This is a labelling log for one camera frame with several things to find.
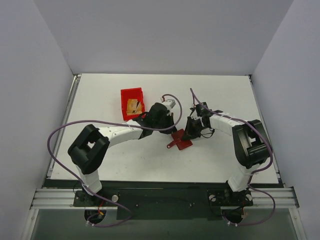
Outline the red leather card holder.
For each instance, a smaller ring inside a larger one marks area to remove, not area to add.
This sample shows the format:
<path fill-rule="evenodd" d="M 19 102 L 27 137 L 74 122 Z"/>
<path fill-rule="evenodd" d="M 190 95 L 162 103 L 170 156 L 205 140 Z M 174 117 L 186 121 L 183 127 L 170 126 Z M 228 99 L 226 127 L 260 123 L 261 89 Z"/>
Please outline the red leather card holder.
<path fill-rule="evenodd" d="M 171 149 L 174 146 L 177 146 L 177 148 L 182 151 L 188 147 L 191 147 L 193 145 L 191 140 L 183 140 L 183 135 L 185 131 L 183 129 L 180 129 L 176 132 L 173 132 L 171 134 L 172 141 L 166 146 L 168 149 Z"/>

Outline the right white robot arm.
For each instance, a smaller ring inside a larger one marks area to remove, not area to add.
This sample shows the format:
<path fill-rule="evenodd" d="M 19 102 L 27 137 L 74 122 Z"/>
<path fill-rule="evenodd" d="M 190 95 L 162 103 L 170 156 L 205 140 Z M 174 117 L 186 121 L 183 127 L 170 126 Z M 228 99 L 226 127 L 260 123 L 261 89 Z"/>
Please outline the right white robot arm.
<path fill-rule="evenodd" d="M 241 191 L 248 188 L 258 168 L 271 157 L 270 142 L 260 120 L 242 122 L 223 111 L 209 110 L 207 103 L 202 102 L 190 108 L 181 139 L 188 141 L 200 138 L 206 129 L 212 134 L 220 131 L 233 138 L 238 167 L 227 181 L 229 189 L 223 192 L 223 198 L 226 203 L 234 205 L 241 199 Z"/>

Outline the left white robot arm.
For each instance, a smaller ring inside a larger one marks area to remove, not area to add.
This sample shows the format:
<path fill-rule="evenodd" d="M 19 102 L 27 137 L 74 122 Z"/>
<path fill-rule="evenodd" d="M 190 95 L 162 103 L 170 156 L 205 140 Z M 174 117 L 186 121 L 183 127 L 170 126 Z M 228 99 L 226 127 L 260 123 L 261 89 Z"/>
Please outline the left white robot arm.
<path fill-rule="evenodd" d="M 82 186 L 89 188 L 85 200 L 92 206 L 103 200 L 102 184 L 98 168 L 106 155 L 107 149 L 130 140 L 140 140 L 150 136 L 152 129 L 160 129 L 162 134 L 171 134 L 175 127 L 171 110 L 176 105 L 173 99 L 162 103 L 156 102 L 149 111 L 129 120 L 124 126 L 97 128 L 87 125 L 69 147 L 67 153 L 79 171 Z"/>

